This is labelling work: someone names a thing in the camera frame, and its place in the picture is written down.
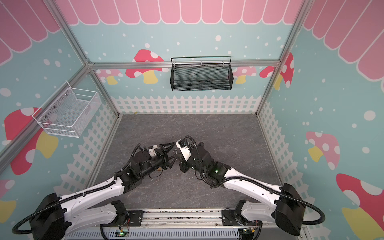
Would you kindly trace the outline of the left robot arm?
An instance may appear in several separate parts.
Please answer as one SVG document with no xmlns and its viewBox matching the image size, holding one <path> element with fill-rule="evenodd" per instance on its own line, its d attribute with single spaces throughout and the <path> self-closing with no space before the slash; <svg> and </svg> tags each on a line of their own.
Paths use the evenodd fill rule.
<svg viewBox="0 0 384 240">
<path fill-rule="evenodd" d="M 159 168 L 171 168 L 175 158 L 169 157 L 169 152 L 174 146 L 168 143 L 147 149 L 137 145 L 128 162 L 110 179 L 74 194 L 47 195 L 34 213 L 13 226 L 12 233 L 31 234 L 35 240 L 61 240 L 92 225 L 127 224 L 131 218 L 121 201 L 96 205 L 135 189 L 144 177 Z"/>
</svg>

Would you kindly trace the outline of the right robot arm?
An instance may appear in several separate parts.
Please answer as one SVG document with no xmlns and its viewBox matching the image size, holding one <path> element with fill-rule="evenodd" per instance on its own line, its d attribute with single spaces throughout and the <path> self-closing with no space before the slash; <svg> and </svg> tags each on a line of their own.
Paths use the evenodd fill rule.
<svg viewBox="0 0 384 240">
<path fill-rule="evenodd" d="M 193 169 L 197 178 L 211 188 L 234 190 L 264 205 L 261 208 L 249 201 L 240 201 L 234 215 L 242 224 L 274 221 L 284 232 L 299 236 L 302 225 L 319 225 L 326 220 L 324 212 L 304 201 L 290 184 L 271 185 L 248 177 L 226 164 L 215 161 L 205 150 L 204 143 L 197 144 L 190 136 L 178 140 L 176 146 L 182 154 L 182 172 Z"/>
</svg>

